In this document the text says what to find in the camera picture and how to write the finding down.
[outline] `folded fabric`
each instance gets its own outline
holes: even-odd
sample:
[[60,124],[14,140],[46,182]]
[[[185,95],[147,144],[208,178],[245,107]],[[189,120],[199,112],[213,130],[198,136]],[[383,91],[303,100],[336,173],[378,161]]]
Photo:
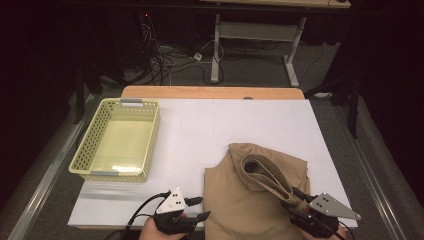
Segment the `folded fabric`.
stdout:
[[206,240],[300,240],[280,204],[297,204],[292,187],[308,193],[307,162],[251,143],[232,143],[205,169]]

